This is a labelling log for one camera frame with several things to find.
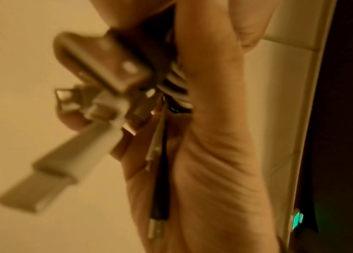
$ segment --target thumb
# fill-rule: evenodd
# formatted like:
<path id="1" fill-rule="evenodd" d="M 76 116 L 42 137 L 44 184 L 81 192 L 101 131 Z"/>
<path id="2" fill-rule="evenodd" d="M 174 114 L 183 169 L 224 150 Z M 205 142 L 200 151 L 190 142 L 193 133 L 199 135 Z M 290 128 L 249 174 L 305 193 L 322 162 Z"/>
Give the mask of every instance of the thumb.
<path id="1" fill-rule="evenodd" d="M 200 138 L 242 143 L 247 138 L 243 53 L 227 1 L 178 0 L 176 44 Z"/>

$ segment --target hand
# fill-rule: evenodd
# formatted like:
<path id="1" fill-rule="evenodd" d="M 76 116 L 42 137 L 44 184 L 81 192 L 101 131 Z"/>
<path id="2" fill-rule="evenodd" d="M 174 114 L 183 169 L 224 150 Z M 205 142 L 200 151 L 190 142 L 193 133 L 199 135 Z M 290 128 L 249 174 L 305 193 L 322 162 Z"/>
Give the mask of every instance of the hand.
<path id="1" fill-rule="evenodd" d="M 114 1 L 93 2 L 102 16 L 106 16 L 106 4 L 116 5 Z M 148 253 L 279 251 L 248 130 L 243 83 L 242 48 L 246 52 L 261 38 L 275 7 L 266 2 L 275 3 L 232 1 L 235 26 L 221 0 L 177 2 L 176 43 L 194 113 L 168 117 L 171 203 L 163 239 L 147 239 L 156 171 L 144 169 L 159 115 L 116 155 L 124 168 L 132 218 Z M 73 128 L 87 124 L 76 114 L 61 119 Z"/>

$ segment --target wrinkled skin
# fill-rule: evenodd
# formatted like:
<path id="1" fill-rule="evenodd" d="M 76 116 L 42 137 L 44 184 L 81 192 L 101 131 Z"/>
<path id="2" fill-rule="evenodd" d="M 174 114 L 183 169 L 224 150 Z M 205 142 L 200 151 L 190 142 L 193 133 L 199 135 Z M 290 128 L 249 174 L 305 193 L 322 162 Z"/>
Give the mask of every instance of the wrinkled skin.
<path id="1" fill-rule="evenodd" d="M 147 7 L 139 8 L 143 1 L 91 1 L 109 25 L 121 28 L 169 4 L 146 0 Z M 113 152 L 122 163 L 132 218 L 148 253 L 279 252 L 248 130 L 243 83 L 244 53 L 260 40 L 276 4 L 177 1 L 176 43 L 194 113 L 169 114 L 171 211 L 163 239 L 147 239 L 156 169 L 144 169 L 159 114 Z M 78 113 L 60 119 L 73 129 L 88 124 Z"/>

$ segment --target beige wall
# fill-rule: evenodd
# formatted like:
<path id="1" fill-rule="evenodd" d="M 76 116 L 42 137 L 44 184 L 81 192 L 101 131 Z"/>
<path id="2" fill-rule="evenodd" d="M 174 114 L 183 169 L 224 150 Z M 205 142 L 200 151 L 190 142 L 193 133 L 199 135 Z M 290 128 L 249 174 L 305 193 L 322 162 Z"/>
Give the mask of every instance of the beige wall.
<path id="1" fill-rule="evenodd" d="M 73 134 L 54 114 L 53 88 L 77 82 L 52 54 L 61 30 L 106 27 L 87 0 L 0 0 L 0 194 Z M 0 206 L 0 253 L 142 252 L 124 188 L 119 164 L 106 158 L 39 216 Z"/>

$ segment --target green light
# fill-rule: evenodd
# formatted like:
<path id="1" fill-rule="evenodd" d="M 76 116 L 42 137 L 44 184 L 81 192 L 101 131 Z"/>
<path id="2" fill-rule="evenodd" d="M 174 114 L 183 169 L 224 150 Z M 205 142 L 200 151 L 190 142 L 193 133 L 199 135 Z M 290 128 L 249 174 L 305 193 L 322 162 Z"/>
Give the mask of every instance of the green light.
<path id="1" fill-rule="evenodd" d="M 304 215 L 301 213 L 299 215 L 299 223 L 302 224 Z"/>
<path id="2" fill-rule="evenodd" d="M 300 213 L 297 213 L 293 218 L 293 226 L 292 229 L 295 229 L 299 225 Z"/>

